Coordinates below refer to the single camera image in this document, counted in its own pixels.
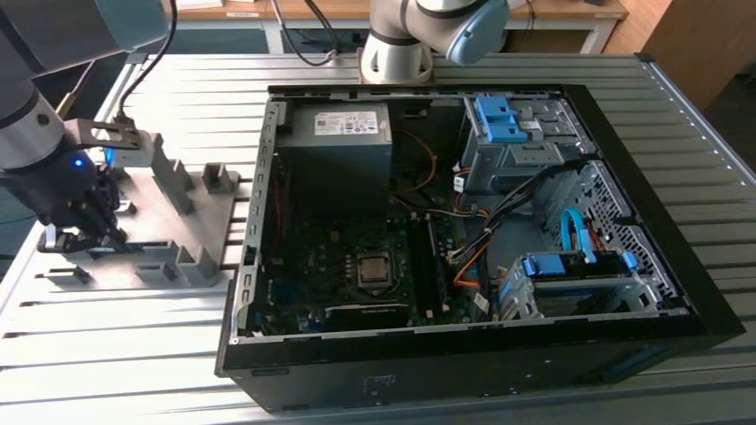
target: screw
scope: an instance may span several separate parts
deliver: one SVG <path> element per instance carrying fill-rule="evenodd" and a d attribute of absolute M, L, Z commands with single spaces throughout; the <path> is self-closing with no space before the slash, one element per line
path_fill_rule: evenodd
<path fill-rule="evenodd" d="M 36 123 L 44 127 L 49 124 L 49 117 L 44 113 L 39 113 L 36 115 Z"/>

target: floor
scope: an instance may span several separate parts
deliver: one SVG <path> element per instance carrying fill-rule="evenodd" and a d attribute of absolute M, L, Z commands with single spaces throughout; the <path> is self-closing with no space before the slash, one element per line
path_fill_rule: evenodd
<path fill-rule="evenodd" d="M 337 36 L 345 51 L 355 51 L 357 46 L 364 44 L 367 34 L 364 31 L 337 31 Z M 303 30 L 292 33 L 292 39 L 304 53 L 317 53 L 328 49 L 329 43 L 323 32 Z M 155 51 L 157 47 L 149 46 L 148 50 Z M 171 46 L 171 53 L 267 53 L 264 35 L 256 30 L 180 31 Z M 97 71 L 71 112 L 72 117 L 95 117 L 125 58 L 127 55 L 121 54 L 99 61 Z M 36 85 L 51 104 L 60 102 L 69 88 L 75 86 L 81 71 L 83 66 L 36 80 Z M 745 161 L 756 166 L 756 83 L 749 82 L 744 76 L 735 78 L 704 115 Z M 9 266 L 35 222 L 29 216 L 31 212 L 16 199 L 0 191 L 0 275 Z"/>

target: slotted aluminum table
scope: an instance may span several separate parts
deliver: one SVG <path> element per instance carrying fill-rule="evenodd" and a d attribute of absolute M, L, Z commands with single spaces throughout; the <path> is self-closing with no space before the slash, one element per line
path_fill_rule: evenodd
<path fill-rule="evenodd" d="M 100 119 L 141 68 L 124 67 Z M 227 286 L 55 290 L 33 277 L 36 225 L 0 285 L 0 422 L 756 421 L 756 180 L 657 67 L 635 57 L 508 55 L 467 68 L 439 60 L 436 78 L 588 86 L 749 333 L 615 386 L 273 417 L 212 373 Z M 191 170 L 224 162 L 247 179 L 223 261 L 229 277 L 267 86 L 341 83 L 357 83 L 352 56 L 321 68 L 289 56 L 168 56 L 129 99 L 140 127 L 163 133 L 169 158 Z"/>

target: black wire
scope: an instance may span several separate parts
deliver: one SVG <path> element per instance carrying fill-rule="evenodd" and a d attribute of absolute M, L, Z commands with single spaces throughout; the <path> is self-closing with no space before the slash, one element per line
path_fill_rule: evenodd
<path fill-rule="evenodd" d="M 493 232 L 500 227 L 503 223 L 503 218 L 520 208 L 523 205 L 531 201 L 535 195 L 535 191 L 537 189 L 539 184 L 548 178 L 553 177 L 555 175 L 579 170 L 585 166 L 585 161 L 583 159 L 573 159 L 565 161 L 559 166 L 549 166 L 539 174 L 531 177 L 528 180 L 520 184 L 503 198 L 500 203 L 492 210 L 491 215 L 485 219 L 483 223 L 483 231 L 477 235 L 477 237 L 472 240 L 471 243 L 464 245 L 451 256 L 456 259 L 459 256 L 464 255 L 469 252 L 477 245 L 480 245 L 488 238 L 493 235 Z"/>
<path fill-rule="evenodd" d="M 343 52 L 341 40 L 339 39 L 339 37 L 336 37 L 333 27 L 331 27 L 331 21 L 328 20 L 325 14 L 323 13 L 320 8 L 317 7 L 313 0 L 305 0 L 305 4 L 307 4 L 307 7 L 309 7 L 309 10 L 312 11 L 312 13 L 316 15 L 317 20 L 323 24 L 323 28 L 325 29 L 325 31 L 328 33 L 328 37 L 331 37 L 331 42 L 333 43 L 333 49 L 336 50 L 336 53 L 341 53 Z"/>
<path fill-rule="evenodd" d="M 171 29 L 168 32 L 168 36 L 165 37 L 165 43 L 160 47 L 157 56 L 152 60 L 152 63 L 140 73 L 140 77 L 135 80 L 135 82 L 131 83 L 129 88 L 123 92 L 123 95 L 120 95 L 119 115 L 117 115 L 119 118 L 128 118 L 128 115 L 124 111 L 127 99 L 129 98 L 131 94 L 133 93 L 133 90 L 136 90 L 136 88 L 139 87 L 147 76 L 151 74 L 152 70 L 155 69 L 155 66 L 157 66 L 157 64 L 160 63 L 160 60 L 163 59 L 163 56 L 165 56 L 165 52 L 171 47 L 171 43 L 173 42 L 173 37 L 176 36 L 176 27 L 179 26 L 179 6 L 176 5 L 176 0 L 169 0 L 169 4 L 171 4 Z"/>
<path fill-rule="evenodd" d="M 535 8 L 533 8 L 533 2 L 531 0 L 524 0 L 528 3 L 528 27 L 525 29 L 529 29 L 531 31 L 535 30 Z"/>
<path fill-rule="evenodd" d="M 299 51 L 299 49 L 296 48 L 295 42 L 292 41 L 292 37 L 288 34 L 288 28 L 285 27 L 285 22 L 284 22 L 284 17 L 281 16 L 281 10 L 279 8 L 279 2 L 277 0 L 271 0 L 271 4 L 273 5 L 273 13 L 275 13 L 275 17 L 279 20 L 279 25 L 281 26 L 281 31 L 284 32 L 284 39 L 285 42 L 288 43 L 288 46 L 292 48 L 292 51 L 295 52 L 295 54 L 299 56 L 299 58 L 303 60 L 303 62 L 305 62 L 308 65 L 311 66 L 323 66 L 325 65 L 328 62 L 331 62 L 331 60 L 333 59 L 333 56 L 331 54 L 327 55 L 327 58 L 323 59 L 320 62 L 313 62 L 311 61 L 308 58 L 305 58 L 301 54 L 301 52 Z"/>

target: table leg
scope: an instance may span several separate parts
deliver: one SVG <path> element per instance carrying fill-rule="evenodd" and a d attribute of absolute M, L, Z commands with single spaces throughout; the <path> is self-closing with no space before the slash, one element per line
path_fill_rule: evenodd
<path fill-rule="evenodd" d="M 284 54 L 284 38 L 281 37 L 281 26 L 277 22 L 263 22 L 264 38 L 268 42 L 268 53 L 271 55 Z"/>
<path fill-rule="evenodd" d="M 600 19 L 596 26 L 585 38 L 580 53 L 584 55 L 597 55 L 604 51 L 605 42 L 608 42 L 615 31 L 616 19 Z"/>

